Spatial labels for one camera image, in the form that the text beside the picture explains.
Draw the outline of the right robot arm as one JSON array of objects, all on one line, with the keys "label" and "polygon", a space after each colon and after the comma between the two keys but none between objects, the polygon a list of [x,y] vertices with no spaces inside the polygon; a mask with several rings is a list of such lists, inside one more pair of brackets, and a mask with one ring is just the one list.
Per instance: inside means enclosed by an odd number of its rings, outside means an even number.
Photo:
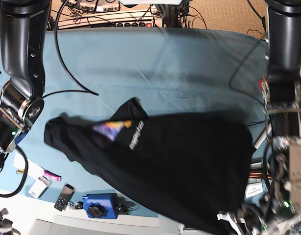
[{"label": "right robot arm", "polygon": [[0,92],[0,172],[44,107],[43,49],[49,11],[49,0],[1,2],[1,62],[10,79]]}]

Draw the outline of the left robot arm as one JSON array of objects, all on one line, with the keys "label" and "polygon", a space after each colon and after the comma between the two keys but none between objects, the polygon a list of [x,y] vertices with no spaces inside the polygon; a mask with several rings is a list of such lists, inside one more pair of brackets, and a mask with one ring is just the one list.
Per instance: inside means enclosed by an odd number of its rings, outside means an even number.
[{"label": "left robot arm", "polygon": [[261,80],[267,144],[259,206],[219,213],[236,235],[301,234],[301,0],[267,4],[267,74]]}]

